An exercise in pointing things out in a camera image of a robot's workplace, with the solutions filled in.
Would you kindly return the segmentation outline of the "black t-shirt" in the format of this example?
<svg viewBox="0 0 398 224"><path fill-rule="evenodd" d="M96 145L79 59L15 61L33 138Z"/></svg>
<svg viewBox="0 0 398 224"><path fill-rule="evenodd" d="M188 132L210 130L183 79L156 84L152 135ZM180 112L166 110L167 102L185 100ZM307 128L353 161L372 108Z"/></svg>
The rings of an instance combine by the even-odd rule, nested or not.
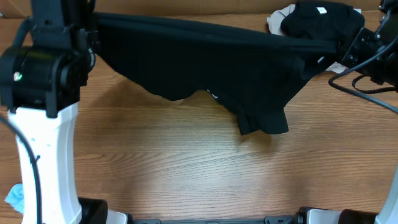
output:
<svg viewBox="0 0 398 224"><path fill-rule="evenodd" d="M96 13L100 47L112 69L168 100L198 90L234 113L241 134L288 131L286 104L333 63L333 41L163 17Z"/></svg>

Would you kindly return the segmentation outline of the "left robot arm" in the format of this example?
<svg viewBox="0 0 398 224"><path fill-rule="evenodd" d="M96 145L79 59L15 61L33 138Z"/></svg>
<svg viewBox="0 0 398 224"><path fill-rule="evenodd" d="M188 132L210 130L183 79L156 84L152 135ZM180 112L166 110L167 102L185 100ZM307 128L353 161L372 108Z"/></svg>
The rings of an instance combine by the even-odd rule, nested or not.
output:
<svg viewBox="0 0 398 224"><path fill-rule="evenodd" d="M74 130L80 89L95 66L94 1L32 1L1 55L1 121L15 134L23 223L128 224L129 214L77 195Z"/></svg>

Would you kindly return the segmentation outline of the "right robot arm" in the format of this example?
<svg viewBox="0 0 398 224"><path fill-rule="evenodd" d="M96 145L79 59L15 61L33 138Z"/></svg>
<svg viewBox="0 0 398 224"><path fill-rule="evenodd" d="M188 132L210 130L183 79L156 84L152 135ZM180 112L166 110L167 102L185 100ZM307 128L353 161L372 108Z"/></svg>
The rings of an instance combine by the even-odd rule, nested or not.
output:
<svg viewBox="0 0 398 224"><path fill-rule="evenodd" d="M397 108L371 95L397 91L397 1L383 0L379 10L384 13L376 31L362 28L350 42L340 63L347 70L331 77L333 88L375 103L397 113ZM380 212L342 211L303 207L294 223L397 223L397 172Z"/></svg>

